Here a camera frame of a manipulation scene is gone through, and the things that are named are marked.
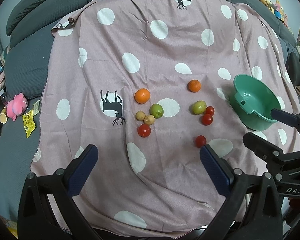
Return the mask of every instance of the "bowl handle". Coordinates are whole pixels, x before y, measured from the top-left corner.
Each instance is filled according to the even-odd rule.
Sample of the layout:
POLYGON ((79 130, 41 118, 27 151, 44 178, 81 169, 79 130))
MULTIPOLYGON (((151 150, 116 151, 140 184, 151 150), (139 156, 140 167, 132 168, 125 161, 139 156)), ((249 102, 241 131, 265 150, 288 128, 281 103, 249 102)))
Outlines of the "bowl handle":
POLYGON ((234 95, 234 99, 237 101, 238 105, 247 113, 252 114, 254 109, 245 101, 245 99, 239 94, 234 95))

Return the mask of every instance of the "green plastic bowl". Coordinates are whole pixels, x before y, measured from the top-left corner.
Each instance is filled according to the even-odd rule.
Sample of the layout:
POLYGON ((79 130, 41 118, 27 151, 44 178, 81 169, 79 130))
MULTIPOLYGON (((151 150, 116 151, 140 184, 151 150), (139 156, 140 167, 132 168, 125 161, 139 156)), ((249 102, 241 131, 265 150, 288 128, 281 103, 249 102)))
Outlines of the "green plastic bowl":
POLYGON ((277 121, 271 117, 271 110, 281 109, 274 93, 260 80, 245 74, 237 75, 230 95, 230 105, 241 122, 255 131, 264 131, 277 121))

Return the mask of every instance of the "red tomato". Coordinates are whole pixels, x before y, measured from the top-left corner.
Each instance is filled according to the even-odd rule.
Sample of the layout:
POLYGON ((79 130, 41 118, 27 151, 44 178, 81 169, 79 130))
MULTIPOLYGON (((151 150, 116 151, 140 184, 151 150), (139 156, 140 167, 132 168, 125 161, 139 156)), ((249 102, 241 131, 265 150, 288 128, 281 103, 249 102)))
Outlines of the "red tomato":
POLYGON ((201 122, 204 125, 210 125, 213 122, 213 118, 211 114, 204 114, 204 116, 201 118, 201 122))
POLYGON ((199 149, 202 146, 205 146, 207 144, 207 139, 203 136, 203 135, 199 135, 196 139, 195 139, 195 146, 197 146, 199 149))
POLYGON ((206 114, 214 115, 214 108, 212 106, 208 106, 206 108, 206 114))
POLYGON ((148 137, 150 133, 151 133, 151 128, 149 125, 144 123, 138 127, 138 135, 140 135, 141 137, 143 138, 148 137))

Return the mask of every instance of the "yellow packet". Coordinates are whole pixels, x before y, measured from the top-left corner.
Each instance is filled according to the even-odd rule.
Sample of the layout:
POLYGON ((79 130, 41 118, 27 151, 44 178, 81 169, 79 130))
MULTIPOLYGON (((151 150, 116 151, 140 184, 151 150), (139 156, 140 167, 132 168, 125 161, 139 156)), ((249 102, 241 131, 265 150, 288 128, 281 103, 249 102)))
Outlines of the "yellow packet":
POLYGON ((22 118, 23 118, 23 126, 27 134, 27 138, 29 138, 30 134, 35 129, 35 123, 33 120, 33 109, 31 109, 28 113, 24 114, 22 118))

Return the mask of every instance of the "polka dot fabric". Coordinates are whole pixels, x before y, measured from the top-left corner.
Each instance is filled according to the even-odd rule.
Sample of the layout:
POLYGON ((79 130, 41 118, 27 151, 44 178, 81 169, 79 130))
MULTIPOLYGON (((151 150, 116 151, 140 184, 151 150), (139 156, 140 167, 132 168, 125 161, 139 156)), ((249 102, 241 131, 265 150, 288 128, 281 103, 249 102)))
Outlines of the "polka dot fabric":
MULTIPOLYGON (((244 4, 92 1, 52 33, 40 151, 31 171, 52 174, 95 144, 99 160, 74 201, 89 223, 118 235, 176 238, 211 222, 224 197, 199 160, 198 135, 232 167, 248 174, 266 170, 244 147, 249 130, 229 105, 236 75, 254 76, 282 109, 300 111, 277 36, 244 4), (186 89, 192 79, 202 84, 197 93, 186 89), (140 88, 151 93, 143 105, 133 98, 140 88), (198 100, 215 108, 210 126, 189 111, 198 100), (164 115, 142 138, 135 113, 148 113, 154 103, 164 115)), ((283 124, 255 134, 284 152, 300 150, 300 135, 283 124)))

